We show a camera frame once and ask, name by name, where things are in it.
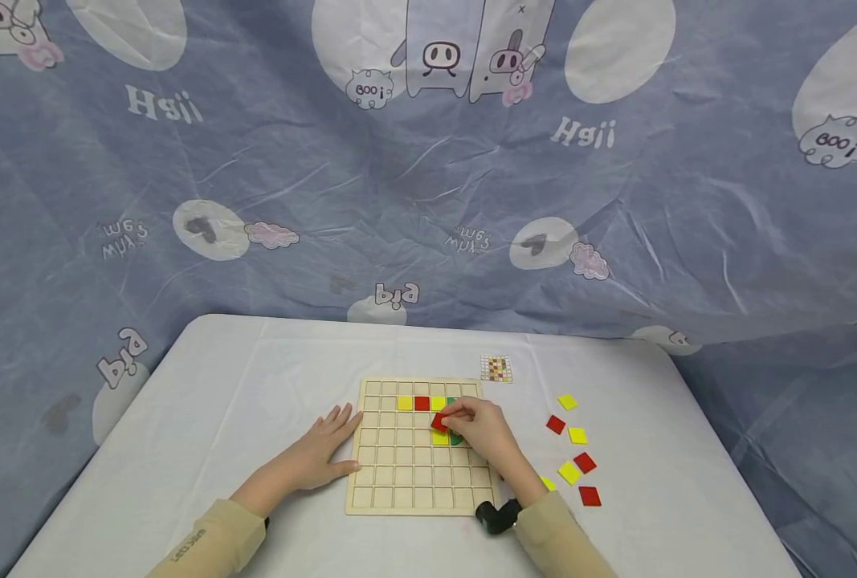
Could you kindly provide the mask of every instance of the wooden grid board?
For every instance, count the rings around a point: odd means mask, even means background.
[[[361,469],[348,480],[345,513],[380,516],[473,516],[484,501],[500,505],[499,480],[456,434],[431,427],[460,396],[483,396],[476,379],[366,377],[354,433]]]

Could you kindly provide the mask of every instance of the person's right hand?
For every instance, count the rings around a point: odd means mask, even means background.
[[[461,397],[441,409],[441,414],[447,415],[441,420],[442,424],[463,436],[476,453],[500,472],[507,464],[524,457],[502,408],[495,403]]]

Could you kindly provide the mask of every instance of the pink cloud print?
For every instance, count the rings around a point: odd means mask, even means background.
[[[245,232],[249,235],[249,241],[262,244],[268,249],[289,247],[300,242],[299,234],[274,223],[250,223],[245,225]]]
[[[586,279],[604,281],[611,275],[607,261],[587,243],[573,245],[573,252],[570,252],[569,259],[573,261],[573,273],[582,275]]]

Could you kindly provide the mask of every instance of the cartoon character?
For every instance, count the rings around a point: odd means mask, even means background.
[[[0,56],[17,55],[32,71],[64,61],[39,20],[39,0],[0,0]]]
[[[502,92],[508,106],[531,96],[531,78],[545,53],[554,1],[489,2],[473,63],[470,102]]]
[[[857,116],[827,115],[827,120],[801,136],[798,147],[812,165],[841,169],[857,163]]]
[[[406,65],[406,86],[446,88],[458,98],[470,86],[485,0],[409,0],[406,37],[390,65]]]
[[[393,80],[389,72],[371,68],[368,71],[351,71],[351,80],[345,86],[345,95],[365,110],[384,108],[393,97]]]

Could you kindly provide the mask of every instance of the red square tile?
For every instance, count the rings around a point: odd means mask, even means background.
[[[579,486],[579,495],[582,497],[582,505],[589,507],[601,506],[601,498],[598,497],[598,490],[592,486]]]
[[[550,419],[546,422],[546,426],[548,426],[557,436],[563,433],[563,428],[566,427],[566,421],[561,420],[556,415],[551,415]]]
[[[432,420],[432,422],[431,422],[431,426],[434,427],[439,432],[441,432],[442,434],[445,434],[447,432],[447,426],[442,424],[442,422],[441,422],[442,419],[444,419],[444,413],[436,413],[435,419]]]
[[[588,474],[591,470],[597,468],[596,461],[594,461],[586,452],[582,452],[576,456],[573,461],[576,462],[576,465],[579,466],[579,469],[582,470],[583,474]]]

